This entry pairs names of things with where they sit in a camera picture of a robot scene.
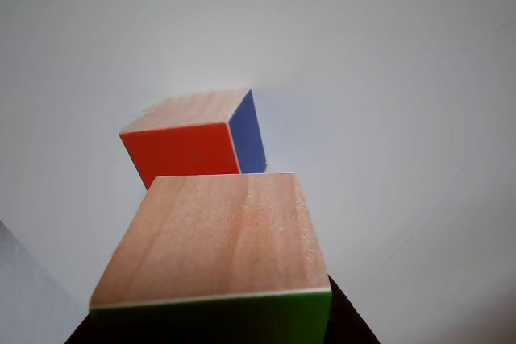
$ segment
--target wooden block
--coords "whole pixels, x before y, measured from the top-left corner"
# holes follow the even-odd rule
[[[120,132],[147,189],[156,176],[264,172],[251,90],[169,98]]]
[[[298,343],[323,342],[330,304],[293,173],[171,176],[148,190],[90,313],[148,342]]]

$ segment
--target gray surface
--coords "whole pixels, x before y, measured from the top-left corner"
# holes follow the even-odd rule
[[[81,305],[145,193],[117,130],[170,94],[242,85],[383,343],[510,326],[493,319],[516,283],[514,0],[0,7],[0,217]]]
[[[0,222],[0,342],[63,343],[85,316]]]

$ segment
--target white backdrop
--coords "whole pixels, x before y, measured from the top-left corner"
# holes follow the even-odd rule
[[[0,0],[0,219],[86,308],[145,194],[118,130],[251,87],[269,169],[298,173],[381,342],[495,342],[515,65],[514,0]]]

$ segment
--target colored block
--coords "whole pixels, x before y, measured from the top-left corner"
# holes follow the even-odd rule
[[[293,173],[157,177],[90,303],[145,342],[322,343],[323,257]]]
[[[168,98],[120,132],[147,189],[156,176],[264,172],[251,90]]]

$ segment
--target cube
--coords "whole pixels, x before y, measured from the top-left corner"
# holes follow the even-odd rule
[[[157,177],[90,302],[120,340],[322,343],[331,287],[293,173]]]
[[[168,98],[120,132],[148,189],[156,176],[266,168],[251,90]]]

